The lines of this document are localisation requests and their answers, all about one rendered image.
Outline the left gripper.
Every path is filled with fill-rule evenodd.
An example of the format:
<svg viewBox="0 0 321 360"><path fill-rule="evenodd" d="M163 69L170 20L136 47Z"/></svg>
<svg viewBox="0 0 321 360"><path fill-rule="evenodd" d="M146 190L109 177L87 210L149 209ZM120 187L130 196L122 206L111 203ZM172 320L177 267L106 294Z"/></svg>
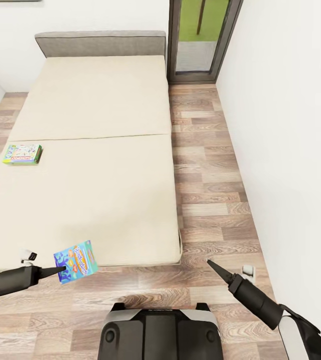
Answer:
<svg viewBox="0 0 321 360"><path fill-rule="evenodd" d="M66 266L39 268L37 265L23 266L0 272L0 296L29 289L40 279L66 270Z"/></svg>

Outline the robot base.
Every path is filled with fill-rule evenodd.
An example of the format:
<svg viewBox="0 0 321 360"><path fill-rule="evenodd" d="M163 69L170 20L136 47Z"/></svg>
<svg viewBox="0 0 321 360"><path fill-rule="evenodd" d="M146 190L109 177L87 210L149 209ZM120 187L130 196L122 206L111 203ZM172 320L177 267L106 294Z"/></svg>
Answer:
<svg viewBox="0 0 321 360"><path fill-rule="evenodd" d="M127 309L115 302L102 327L97 360L224 360L216 316L197 309Z"/></svg>

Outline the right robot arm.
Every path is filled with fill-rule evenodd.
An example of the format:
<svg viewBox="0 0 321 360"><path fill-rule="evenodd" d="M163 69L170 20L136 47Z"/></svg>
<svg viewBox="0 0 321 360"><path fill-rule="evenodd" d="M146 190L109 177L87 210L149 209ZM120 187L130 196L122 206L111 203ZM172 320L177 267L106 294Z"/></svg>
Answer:
<svg viewBox="0 0 321 360"><path fill-rule="evenodd" d="M288 360L321 360L321 331L285 304L276 303L257 288L256 267L244 264L242 275L232 274L212 260L207 264L229 285L228 291L271 330L277 327ZM289 315L283 315L287 311Z"/></svg>

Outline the board game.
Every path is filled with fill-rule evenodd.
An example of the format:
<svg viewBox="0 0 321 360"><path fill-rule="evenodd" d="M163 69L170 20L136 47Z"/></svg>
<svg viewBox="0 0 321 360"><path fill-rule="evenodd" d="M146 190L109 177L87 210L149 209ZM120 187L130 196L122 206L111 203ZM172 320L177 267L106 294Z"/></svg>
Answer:
<svg viewBox="0 0 321 360"><path fill-rule="evenodd" d="M58 272L61 285L89 276L99 269L90 240L55 253L53 256L56 267L66 266L66 270Z"/></svg>
<svg viewBox="0 0 321 360"><path fill-rule="evenodd" d="M42 150L40 144L9 145L2 163L9 164L36 164Z"/></svg>

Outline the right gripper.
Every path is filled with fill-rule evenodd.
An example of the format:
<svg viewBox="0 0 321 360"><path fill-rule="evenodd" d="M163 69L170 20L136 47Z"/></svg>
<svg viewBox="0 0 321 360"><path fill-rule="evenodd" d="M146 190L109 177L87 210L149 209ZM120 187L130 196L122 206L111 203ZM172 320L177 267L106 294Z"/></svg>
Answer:
<svg viewBox="0 0 321 360"><path fill-rule="evenodd" d="M258 315L265 303L266 294L240 274L232 274L210 259L207 264L229 285L228 291L255 316Z"/></svg>

